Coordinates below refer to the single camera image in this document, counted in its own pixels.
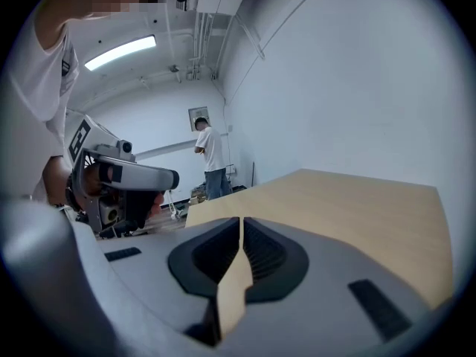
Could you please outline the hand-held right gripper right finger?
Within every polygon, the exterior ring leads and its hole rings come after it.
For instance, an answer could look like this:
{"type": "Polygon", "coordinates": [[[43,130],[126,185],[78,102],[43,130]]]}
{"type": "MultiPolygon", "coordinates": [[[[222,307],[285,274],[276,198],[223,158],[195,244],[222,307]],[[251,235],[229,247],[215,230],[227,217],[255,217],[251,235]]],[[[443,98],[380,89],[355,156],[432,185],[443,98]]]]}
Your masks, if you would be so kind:
{"type": "Polygon", "coordinates": [[[432,315],[403,279],[348,243],[247,217],[253,286],[222,342],[231,357],[410,357],[432,315]]]}

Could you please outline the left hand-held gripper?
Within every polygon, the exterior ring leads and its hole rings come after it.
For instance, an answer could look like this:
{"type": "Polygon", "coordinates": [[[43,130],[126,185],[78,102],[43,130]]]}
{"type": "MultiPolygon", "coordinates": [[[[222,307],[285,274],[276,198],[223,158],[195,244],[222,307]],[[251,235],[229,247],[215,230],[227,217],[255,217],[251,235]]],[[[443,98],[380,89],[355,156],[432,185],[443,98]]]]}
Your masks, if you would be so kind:
{"type": "Polygon", "coordinates": [[[116,218],[115,206],[100,204],[98,199],[87,195],[83,178],[85,168],[89,167],[89,170],[98,172],[100,183],[115,190],[163,192],[176,189],[179,185],[179,174],[175,170],[134,163],[135,155],[132,152],[124,154],[118,149],[119,140],[123,139],[86,115],[67,149],[73,166],[74,196],[84,200],[83,211],[96,234],[124,220],[116,218]]]}

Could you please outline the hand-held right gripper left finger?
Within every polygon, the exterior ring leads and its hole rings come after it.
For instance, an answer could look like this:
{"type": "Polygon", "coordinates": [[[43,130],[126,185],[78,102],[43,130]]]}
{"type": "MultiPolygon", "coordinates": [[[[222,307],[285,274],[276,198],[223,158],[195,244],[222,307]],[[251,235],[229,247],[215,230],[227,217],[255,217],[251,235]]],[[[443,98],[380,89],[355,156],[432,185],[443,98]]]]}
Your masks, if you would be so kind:
{"type": "Polygon", "coordinates": [[[70,321],[87,349],[242,349],[243,327],[220,336],[217,285],[185,247],[239,244],[239,218],[177,232],[99,242],[76,222],[70,237],[70,321]]]}

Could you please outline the person's left forearm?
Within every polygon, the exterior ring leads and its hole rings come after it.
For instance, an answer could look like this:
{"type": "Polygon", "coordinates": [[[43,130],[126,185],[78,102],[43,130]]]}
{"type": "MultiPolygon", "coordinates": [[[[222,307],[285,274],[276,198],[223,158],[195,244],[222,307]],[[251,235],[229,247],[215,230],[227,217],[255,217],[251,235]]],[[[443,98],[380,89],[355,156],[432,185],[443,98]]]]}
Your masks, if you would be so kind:
{"type": "Polygon", "coordinates": [[[72,190],[72,169],[63,156],[54,156],[48,160],[42,173],[48,202],[52,205],[74,205],[72,190]]]}

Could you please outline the person's left hand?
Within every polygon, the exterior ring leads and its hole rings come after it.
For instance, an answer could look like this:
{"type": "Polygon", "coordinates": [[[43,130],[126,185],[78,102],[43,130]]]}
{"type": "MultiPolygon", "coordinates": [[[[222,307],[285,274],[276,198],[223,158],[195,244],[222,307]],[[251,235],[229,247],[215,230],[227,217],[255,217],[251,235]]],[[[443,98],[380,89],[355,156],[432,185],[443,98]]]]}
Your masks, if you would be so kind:
{"type": "Polygon", "coordinates": [[[139,187],[148,173],[163,174],[163,169],[137,164],[111,164],[98,161],[83,171],[84,189],[88,196],[108,207],[115,206],[117,219],[138,228],[160,211],[164,202],[163,179],[139,187]]]}

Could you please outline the pile of assorted small items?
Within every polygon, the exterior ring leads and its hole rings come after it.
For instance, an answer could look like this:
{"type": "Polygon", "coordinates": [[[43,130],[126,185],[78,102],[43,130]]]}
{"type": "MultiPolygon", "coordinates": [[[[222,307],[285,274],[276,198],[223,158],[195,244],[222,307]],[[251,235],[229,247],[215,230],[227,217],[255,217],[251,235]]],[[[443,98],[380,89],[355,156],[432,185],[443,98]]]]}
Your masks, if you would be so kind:
{"type": "Polygon", "coordinates": [[[208,200],[205,183],[194,187],[190,191],[189,205],[197,205],[208,200]]]}

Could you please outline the wooden table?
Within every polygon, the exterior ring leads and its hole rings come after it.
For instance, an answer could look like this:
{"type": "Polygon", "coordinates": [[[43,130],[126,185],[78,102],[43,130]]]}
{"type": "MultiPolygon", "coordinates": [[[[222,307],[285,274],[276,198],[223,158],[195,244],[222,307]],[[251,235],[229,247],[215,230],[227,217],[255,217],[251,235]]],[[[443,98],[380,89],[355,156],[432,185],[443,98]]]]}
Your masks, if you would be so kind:
{"type": "Polygon", "coordinates": [[[186,226],[256,217],[349,243],[431,307],[454,294],[451,242],[435,187],[301,169],[190,207],[186,226]]]}

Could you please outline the long ceiling light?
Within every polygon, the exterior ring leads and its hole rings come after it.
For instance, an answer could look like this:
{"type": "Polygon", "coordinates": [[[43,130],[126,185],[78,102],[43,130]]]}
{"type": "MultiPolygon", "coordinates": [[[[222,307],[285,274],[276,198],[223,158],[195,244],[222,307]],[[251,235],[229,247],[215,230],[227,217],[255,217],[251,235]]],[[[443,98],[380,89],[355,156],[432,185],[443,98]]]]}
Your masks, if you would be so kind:
{"type": "Polygon", "coordinates": [[[138,51],[142,51],[148,48],[154,48],[156,46],[156,40],[153,35],[145,36],[140,39],[136,39],[131,42],[124,43],[119,45],[113,49],[110,49],[93,59],[90,59],[88,62],[85,63],[85,67],[89,71],[94,71],[107,63],[115,61],[121,57],[125,57],[127,55],[133,54],[138,51]]]}

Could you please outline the person's white shirt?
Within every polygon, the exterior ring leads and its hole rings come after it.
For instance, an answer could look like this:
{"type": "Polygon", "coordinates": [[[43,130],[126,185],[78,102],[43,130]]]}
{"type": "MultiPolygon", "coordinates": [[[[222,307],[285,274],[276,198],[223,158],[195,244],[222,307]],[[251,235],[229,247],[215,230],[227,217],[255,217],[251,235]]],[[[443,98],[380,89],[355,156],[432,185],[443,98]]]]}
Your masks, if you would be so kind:
{"type": "Polygon", "coordinates": [[[0,73],[0,194],[46,201],[43,170],[64,153],[66,105],[78,75],[68,29],[45,50],[28,17],[0,73]]]}

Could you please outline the white ceiling pipes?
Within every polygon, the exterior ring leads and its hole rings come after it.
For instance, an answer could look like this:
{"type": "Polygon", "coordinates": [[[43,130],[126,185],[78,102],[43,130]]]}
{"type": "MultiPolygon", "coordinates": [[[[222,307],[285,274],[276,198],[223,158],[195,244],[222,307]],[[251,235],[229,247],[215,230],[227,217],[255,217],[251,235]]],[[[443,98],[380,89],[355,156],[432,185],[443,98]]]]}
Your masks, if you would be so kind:
{"type": "Polygon", "coordinates": [[[187,80],[200,80],[202,75],[208,75],[212,80],[216,79],[222,44],[227,32],[220,27],[221,21],[220,15],[216,13],[196,14],[193,55],[187,67],[187,80]]]}

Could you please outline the grey wall panel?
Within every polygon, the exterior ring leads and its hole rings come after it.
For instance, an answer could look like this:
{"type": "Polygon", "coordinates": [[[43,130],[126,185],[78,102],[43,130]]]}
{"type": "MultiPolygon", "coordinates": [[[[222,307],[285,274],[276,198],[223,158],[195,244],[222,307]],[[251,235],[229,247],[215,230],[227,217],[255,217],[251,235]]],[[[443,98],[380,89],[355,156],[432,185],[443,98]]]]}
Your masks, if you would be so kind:
{"type": "Polygon", "coordinates": [[[192,132],[196,132],[196,120],[199,118],[204,118],[207,122],[210,121],[208,108],[206,106],[196,107],[188,109],[188,115],[190,120],[190,128],[192,132]]]}

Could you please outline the white wall conduit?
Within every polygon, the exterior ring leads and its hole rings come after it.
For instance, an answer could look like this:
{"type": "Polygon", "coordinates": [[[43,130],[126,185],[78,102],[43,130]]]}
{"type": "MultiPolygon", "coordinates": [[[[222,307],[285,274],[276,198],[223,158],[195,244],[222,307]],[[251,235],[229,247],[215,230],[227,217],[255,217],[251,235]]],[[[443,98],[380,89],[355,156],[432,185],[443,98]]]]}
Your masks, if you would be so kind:
{"type": "Polygon", "coordinates": [[[248,40],[250,41],[250,43],[253,45],[254,50],[256,51],[257,55],[260,57],[261,60],[265,60],[266,56],[265,56],[262,48],[260,47],[259,42],[254,38],[251,31],[248,29],[248,26],[244,23],[244,21],[242,20],[242,18],[239,16],[238,13],[236,13],[234,17],[235,17],[238,25],[245,32],[245,35],[248,37],[248,40]]]}

